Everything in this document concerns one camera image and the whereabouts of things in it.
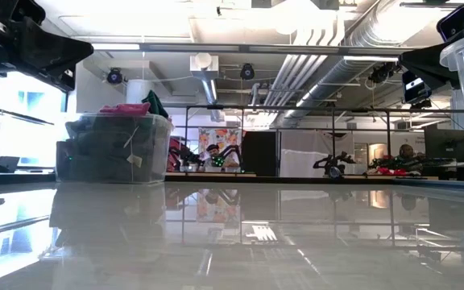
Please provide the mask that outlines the magenta microfiber towel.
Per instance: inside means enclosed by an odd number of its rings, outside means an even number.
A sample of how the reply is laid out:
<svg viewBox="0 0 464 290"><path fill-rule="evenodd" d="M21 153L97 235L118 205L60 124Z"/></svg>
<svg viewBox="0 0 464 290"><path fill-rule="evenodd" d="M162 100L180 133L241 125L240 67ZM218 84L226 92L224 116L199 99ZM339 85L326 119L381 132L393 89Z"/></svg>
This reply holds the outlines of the magenta microfiber towel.
<svg viewBox="0 0 464 290"><path fill-rule="evenodd" d="M99 114L127 115L127 116L144 116L148 113L151 104L149 102L141 104L120 103L116 106L103 106Z"/></svg>

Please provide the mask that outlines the dark green microfiber towel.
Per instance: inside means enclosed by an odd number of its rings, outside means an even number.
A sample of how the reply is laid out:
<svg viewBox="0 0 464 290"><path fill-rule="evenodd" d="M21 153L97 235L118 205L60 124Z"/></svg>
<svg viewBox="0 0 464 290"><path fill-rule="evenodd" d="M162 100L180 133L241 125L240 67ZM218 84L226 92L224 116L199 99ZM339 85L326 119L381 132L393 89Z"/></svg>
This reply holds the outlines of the dark green microfiber towel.
<svg viewBox="0 0 464 290"><path fill-rule="evenodd" d="M143 104L149 103L150 107L148 109L148 112L150 114L157 114L160 115L164 118L169 118L168 112L164 109L162 102L156 95L156 93L153 90L150 90L147 93L147 96L141 100Z"/></svg>

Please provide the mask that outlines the round black ceiling speaker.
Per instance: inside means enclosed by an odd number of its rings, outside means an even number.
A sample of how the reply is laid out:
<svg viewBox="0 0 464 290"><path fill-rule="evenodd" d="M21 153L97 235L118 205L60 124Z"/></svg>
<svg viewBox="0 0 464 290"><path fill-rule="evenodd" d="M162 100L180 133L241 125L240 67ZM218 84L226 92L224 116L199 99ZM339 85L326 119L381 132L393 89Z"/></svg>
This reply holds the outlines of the round black ceiling speaker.
<svg viewBox="0 0 464 290"><path fill-rule="evenodd" d="M106 81L111 85L120 85L123 79L120 68L111 68L106 76Z"/></svg>
<svg viewBox="0 0 464 290"><path fill-rule="evenodd" d="M242 66L241 72L239 74L240 79L244 81L249 81L255 78L255 70L253 65L250 63L245 63Z"/></svg>

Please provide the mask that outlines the black computer monitor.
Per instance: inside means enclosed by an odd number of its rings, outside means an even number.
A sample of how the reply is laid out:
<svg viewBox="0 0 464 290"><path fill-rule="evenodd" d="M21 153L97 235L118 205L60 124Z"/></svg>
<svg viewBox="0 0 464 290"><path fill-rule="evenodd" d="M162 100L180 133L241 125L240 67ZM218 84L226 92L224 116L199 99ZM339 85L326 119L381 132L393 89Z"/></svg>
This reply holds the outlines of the black computer monitor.
<svg viewBox="0 0 464 290"><path fill-rule="evenodd" d="M425 155L429 159L464 162L464 130L425 130Z"/></svg>

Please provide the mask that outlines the person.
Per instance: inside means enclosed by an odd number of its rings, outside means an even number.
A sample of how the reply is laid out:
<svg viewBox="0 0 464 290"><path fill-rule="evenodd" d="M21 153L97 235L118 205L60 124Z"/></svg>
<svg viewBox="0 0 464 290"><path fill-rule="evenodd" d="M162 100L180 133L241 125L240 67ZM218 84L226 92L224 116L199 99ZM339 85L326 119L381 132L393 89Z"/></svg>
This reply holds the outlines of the person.
<svg viewBox="0 0 464 290"><path fill-rule="evenodd" d="M219 149L219 146L217 144L211 144L207 147L206 149L209 157L204 161L204 167L205 168L222 168L218 167L217 165L213 164L213 157L217 156L221 151ZM226 166L223 168L235 168L231 167L232 162L228 161Z"/></svg>
<svg viewBox="0 0 464 290"><path fill-rule="evenodd" d="M411 160L415 157L414 149L409 144L402 144L399 149L398 157L402 160Z"/></svg>

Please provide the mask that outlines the white round column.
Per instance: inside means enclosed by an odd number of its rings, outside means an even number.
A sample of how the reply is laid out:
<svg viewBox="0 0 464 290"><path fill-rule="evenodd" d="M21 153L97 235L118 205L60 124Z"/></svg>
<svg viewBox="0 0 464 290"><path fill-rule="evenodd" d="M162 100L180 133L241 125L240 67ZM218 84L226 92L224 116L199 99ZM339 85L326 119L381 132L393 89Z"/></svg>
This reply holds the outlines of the white round column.
<svg viewBox="0 0 464 290"><path fill-rule="evenodd" d="M126 103L138 104L153 90L151 81L134 79L129 80L126 86Z"/></svg>

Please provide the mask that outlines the silver ceiling ducts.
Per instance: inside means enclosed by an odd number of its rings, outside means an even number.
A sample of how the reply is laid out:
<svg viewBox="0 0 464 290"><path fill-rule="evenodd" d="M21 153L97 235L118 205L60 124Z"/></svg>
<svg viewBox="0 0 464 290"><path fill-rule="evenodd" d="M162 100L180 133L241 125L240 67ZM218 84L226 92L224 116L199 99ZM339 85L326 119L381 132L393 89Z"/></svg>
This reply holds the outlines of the silver ceiling ducts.
<svg viewBox="0 0 464 290"><path fill-rule="evenodd" d="M349 47L397 48L420 32L440 12L434 9L406 8L403 2L411 0L377 0L358 25L344 37L342 44ZM274 113L272 125L294 125L298 118L310 112L311 107L321 105L346 83L368 70L373 64L367 60L348 60L343 56L321 56L313 74L302 85L295 110Z"/></svg>

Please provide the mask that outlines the red cloth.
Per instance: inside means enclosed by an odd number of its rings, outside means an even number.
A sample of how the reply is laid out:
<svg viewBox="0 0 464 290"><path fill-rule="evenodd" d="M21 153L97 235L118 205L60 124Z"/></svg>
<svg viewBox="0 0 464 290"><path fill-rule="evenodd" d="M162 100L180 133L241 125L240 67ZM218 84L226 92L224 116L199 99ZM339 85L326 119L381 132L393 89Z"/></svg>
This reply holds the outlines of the red cloth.
<svg viewBox="0 0 464 290"><path fill-rule="evenodd" d="M408 172L402 168L390 169L383 167L377 168L377 173L384 176L406 176L408 174Z"/></svg>

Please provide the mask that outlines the white curtain panel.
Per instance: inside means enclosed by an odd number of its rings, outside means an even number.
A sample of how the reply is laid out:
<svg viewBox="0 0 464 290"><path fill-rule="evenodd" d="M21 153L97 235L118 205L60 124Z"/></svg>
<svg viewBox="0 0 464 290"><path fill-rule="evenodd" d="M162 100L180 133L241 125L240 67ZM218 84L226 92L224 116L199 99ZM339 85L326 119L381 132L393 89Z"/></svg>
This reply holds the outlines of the white curtain panel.
<svg viewBox="0 0 464 290"><path fill-rule="evenodd" d="M323 130L284 130L281 134L280 176L322 178L324 168L316 161L333 154L333 135Z"/></svg>

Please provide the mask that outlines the floral orange poster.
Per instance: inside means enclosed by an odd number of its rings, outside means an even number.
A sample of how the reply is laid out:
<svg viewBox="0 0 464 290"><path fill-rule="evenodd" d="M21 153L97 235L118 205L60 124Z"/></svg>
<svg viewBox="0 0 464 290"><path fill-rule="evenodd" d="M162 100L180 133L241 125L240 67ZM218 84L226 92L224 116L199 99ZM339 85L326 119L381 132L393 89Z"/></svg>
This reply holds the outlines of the floral orange poster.
<svg viewBox="0 0 464 290"><path fill-rule="evenodd" d="M242 141L242 132L238 128L199 128L198 129L198 145L199 152L206 153L206 149L210 145L217 145L222 151L230 145L240 145Z"/></svg>

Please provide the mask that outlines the black standing panel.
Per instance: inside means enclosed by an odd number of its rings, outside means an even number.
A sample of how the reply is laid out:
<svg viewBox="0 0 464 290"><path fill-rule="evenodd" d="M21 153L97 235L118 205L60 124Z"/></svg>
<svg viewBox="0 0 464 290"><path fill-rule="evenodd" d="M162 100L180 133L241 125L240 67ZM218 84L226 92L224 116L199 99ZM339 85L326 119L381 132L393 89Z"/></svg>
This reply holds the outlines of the black standing panel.
<svg viewBox="0 0 464 290"><path fill-rule="evenodd" d="M242 168L256 176L276 175L276 133L247 131L242 141Z"/></svg>

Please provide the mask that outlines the black table frame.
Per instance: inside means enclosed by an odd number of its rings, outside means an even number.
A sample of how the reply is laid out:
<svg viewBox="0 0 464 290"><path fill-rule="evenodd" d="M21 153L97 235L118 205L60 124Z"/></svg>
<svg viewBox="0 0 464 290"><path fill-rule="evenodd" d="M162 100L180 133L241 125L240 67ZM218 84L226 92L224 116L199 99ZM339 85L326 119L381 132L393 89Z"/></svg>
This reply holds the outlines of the black table frame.
<svg viewBox="0 0 464 290"><path fill-rule="evenodd" d="M54 182L54 174L44 173L2 173L0 184L30 184ZM429 180L424 177L407 178L402 176L344 176L340 179L307 177L252 176L248 174L170 172L164 177L167 182L203 183L253 183L253 184L390 184L416 187L464 189L464 181Z"/></svg>

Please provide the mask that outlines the white hanging vent duct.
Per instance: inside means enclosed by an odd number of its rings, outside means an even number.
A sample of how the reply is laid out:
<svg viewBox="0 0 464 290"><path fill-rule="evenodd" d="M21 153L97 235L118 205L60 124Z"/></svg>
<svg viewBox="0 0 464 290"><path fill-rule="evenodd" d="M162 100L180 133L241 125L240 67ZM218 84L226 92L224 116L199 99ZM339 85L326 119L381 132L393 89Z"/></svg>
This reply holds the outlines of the white hanging vent duct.
<svg viewBox="0 0 464 290"><path fill-rule="evenodd" d="M207 103L215 106L218 101L215 80L220 77L218 56L199 52L190 56L189 67L191 75L202 83Z"/></svg>

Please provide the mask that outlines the black metal rack frame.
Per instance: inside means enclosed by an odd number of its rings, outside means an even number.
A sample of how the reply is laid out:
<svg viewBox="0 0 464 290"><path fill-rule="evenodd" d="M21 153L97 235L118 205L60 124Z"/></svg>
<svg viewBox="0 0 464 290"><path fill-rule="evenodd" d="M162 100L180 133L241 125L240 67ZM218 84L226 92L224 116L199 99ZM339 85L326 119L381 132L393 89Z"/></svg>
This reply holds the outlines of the black metal rack frame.
<svg viewBox="0 0 464 290"><path fill-rule="evenodd" d="M405 110L381 108L355 108L347 110L335 107L317 107L310 110L312 116L298 118L294 125L273 126L276 112L295 110L297 107L278 106L188 106L195 109L238 110L241 112L241 128L244 131L275 132L276 174L280 176L281 134L283 131L327 131L333 135L333 154L345 152L355 162L346 167L348 174L361 174L368 169L376 156L395 155L392 144L409 143L413 148L423 147L425 128L442 123L454 123L460 110Z"/></svg>

